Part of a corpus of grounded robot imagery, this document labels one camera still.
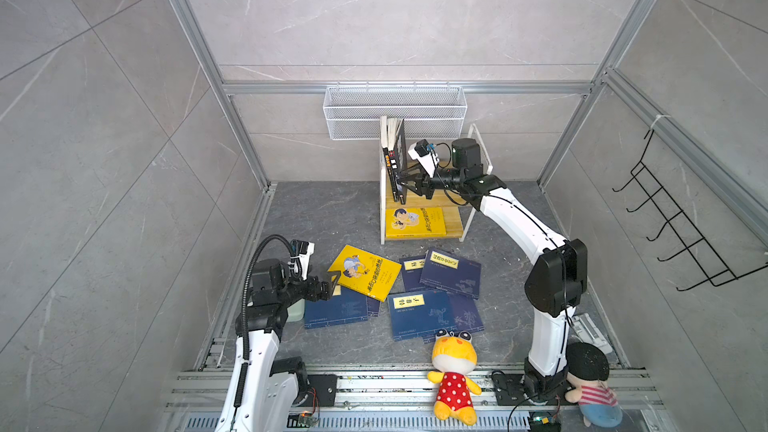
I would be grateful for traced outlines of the black wolf cover book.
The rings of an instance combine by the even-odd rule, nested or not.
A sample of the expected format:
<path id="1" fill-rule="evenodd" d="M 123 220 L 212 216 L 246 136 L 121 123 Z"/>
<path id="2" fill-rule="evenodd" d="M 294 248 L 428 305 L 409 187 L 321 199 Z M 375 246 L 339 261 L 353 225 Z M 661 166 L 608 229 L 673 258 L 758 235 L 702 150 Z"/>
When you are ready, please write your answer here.
<path id="1" fill-rule="evenodd" d="M 397 190 L 398 202 L 402 205 L 405 205 L 407 199 L 407 188 L 403 184 L 402 173 L 407 168 L 407 153 L 403 119 L 396 120 L 394 133 L 395 135 L 393 147 L 390 149 L 390 152 L 393 154 L 391 158 L 391 164 L 394 172 L 393 187 Z"/>

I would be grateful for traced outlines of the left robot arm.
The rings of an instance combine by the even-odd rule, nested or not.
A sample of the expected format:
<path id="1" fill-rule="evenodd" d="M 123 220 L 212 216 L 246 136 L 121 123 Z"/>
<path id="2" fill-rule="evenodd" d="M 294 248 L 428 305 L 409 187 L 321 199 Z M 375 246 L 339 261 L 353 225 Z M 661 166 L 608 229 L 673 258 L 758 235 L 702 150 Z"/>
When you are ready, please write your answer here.
<path id="1" fill-rule="evenodd" d="M 327 301 L 340 274 L 303 279 L 277 259 L 257 262 L 248 272 L 236 322 L 236 357 L 216 423 L 218 431 L 281 431 L 290 409 L 309 394 L 301 357 L 276 358 L 288 309 L 301 300 Z"/>

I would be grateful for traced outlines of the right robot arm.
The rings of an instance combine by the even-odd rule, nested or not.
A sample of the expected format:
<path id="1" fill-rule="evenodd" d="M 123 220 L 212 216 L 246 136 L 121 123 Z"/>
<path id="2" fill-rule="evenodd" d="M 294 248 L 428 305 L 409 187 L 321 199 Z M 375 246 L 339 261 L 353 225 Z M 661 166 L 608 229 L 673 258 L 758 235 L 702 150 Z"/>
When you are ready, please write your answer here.
<path id="1" fill-rule="evenodd" d="M 563 393 L 572 316 L 587 289 L 586 245 L 549 228 L 505 182 L 487 172 L 476 140 L 454 140 L 446 167 L 440 165 L 436 146 L 424 139 L 402 152 L 413 164 L 399 170 L 397 184 L 426 199 L 437 190 L 458 195 L 464 205 L 494 221 L 526 254 L 532 269 L 524 291 L 534 308 L 534 327 L 522 383 L 534 403 Z"/>

